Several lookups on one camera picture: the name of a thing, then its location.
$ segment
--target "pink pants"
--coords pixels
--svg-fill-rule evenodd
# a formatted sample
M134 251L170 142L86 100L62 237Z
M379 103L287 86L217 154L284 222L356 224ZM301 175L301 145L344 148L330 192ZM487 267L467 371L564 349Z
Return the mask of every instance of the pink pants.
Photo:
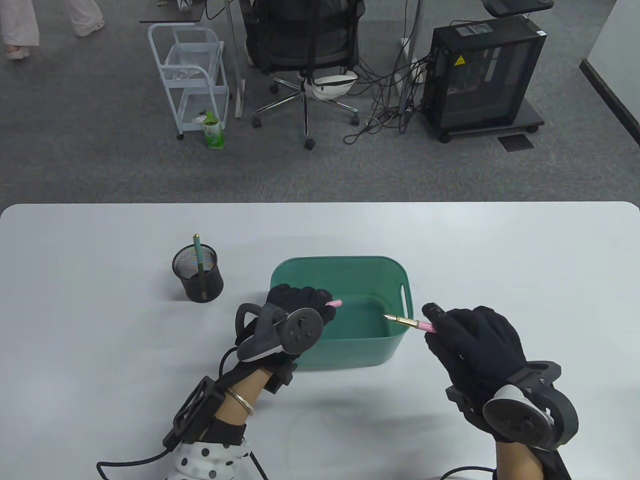
M102 12L94 0L65 0L74 31L87 34L102 21ZM0 30L5 45L37 47L40 32L31 0L0 0Z

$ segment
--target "gold bracelet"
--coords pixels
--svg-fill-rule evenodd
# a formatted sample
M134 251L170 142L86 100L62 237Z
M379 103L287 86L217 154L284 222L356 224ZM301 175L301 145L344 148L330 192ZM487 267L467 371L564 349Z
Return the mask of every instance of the gold bracelet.
M228 388L227 393L231 395L240 405L242 405L249 415L253 415L255 413L255 408L253 408L247 400L238 395L238 393L234 392L232 388Z

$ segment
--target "black mesh chair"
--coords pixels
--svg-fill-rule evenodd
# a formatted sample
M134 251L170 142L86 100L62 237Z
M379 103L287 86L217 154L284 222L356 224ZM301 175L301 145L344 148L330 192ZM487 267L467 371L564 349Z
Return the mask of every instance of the black mesh chair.
M298 72L299 84L275 78L269 86L294 90L290 96L253 112L253 126L262 126L258 114L300 98L305 120L305 148L316 145L309 136L305 85L314 82L319 68L351 70L358 63L358 20L365 12L363 0L239 0L251 62L262 73ZM352 112L358 125L358 110L336 100L322 100Z

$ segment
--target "white metal cart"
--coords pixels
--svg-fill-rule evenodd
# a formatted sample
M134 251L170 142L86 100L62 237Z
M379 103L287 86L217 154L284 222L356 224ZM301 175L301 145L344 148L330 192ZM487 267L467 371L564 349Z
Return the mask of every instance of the white metal cart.
M163 28L171 29L175 43L166 59L161 62L154 32ZM188 42L181 42L181 32L202 32L204 41L194 42L189 38ZM202 117L204 111L212 111L222 128L225 128L229 87L222 62L224 42L220 41L211 28L196 27L193 23L153 24L149 27L147 36L173 112L175 126L178 128L178 140L184 138L184 132L202 130L202 122L197 119ZM171 94L173 89L182 89L178 108Z

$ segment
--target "wall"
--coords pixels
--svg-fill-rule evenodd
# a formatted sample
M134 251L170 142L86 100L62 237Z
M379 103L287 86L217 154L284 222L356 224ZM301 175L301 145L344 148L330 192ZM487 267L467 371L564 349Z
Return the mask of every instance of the wall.
M640 0L617 1L588 60L640 120Z

